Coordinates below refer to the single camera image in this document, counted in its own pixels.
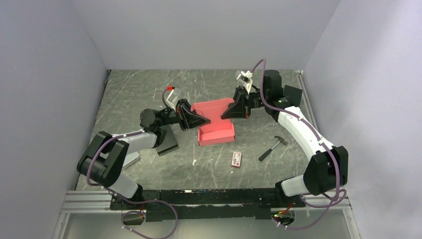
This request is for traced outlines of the red cardboard paper box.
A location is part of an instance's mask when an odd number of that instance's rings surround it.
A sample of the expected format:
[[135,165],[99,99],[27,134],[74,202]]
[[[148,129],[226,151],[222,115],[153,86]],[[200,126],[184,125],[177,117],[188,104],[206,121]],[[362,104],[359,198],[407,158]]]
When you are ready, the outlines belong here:
[[234,124],[230,119],[222,119],[221,115],[234,103],[232,98],[194,103],[191,110],[211,122],[199,127],[198,144],[207,146],[235,141]]

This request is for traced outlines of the small red white box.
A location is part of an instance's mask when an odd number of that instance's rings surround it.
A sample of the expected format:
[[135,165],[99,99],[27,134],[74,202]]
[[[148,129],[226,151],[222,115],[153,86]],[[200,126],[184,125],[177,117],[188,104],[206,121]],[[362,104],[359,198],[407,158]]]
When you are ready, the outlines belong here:
[[231,160],[231,166],[239,168],[241,165],[241,152],[233,152],[232,160]]

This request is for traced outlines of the black box near left arm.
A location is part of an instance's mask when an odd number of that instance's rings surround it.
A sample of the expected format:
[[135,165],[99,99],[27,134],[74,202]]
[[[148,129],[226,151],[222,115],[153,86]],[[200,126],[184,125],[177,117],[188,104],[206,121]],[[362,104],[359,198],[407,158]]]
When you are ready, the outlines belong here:
[[162,144],[155,148],[158,156],[163,156],[179,148],[176,136],[173,133],[171,127],[169,125],[166,125],[162,128],[165,129],[167,133]]

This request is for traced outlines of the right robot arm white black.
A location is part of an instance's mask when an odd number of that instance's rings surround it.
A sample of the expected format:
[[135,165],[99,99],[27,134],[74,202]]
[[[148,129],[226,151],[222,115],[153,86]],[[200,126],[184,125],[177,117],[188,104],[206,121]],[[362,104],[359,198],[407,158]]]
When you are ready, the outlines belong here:
[[246,119],[252,109],[264,107],[293,136],[309,160],[302,175],[276,183],[276,204],[285,207],[294,196],[325,195],[329,190],[335,190],[330,200],[338,201],[340,188],[347,182],[348,152],[326,140],[304,116],[300,109],[302,89],[283,86],[277,70],[264,71],[260,87],[253,85],[250,71],[237,71],[235,76],[241,86],[236,88],[234,103],[229,104],[222,119]]

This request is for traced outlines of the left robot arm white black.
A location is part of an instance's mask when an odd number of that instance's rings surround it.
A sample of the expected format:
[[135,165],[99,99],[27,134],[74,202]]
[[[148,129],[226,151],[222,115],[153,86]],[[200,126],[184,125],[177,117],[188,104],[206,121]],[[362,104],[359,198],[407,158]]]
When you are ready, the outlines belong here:
[[145,109],[140,113],[140,129],[136,131],[123,134],[98,132],[76,170],[86,177],[88,185],[103,186],[113,194],[121,195],[130,209],[137,209],[143,202],[143,187],[123,174],[126,157],[133,152],[160,146],[167,134],[166,125],[178,124],[181,130],[187,130],[210,122],[191,109],[186,99],[178,100],[174,109]]

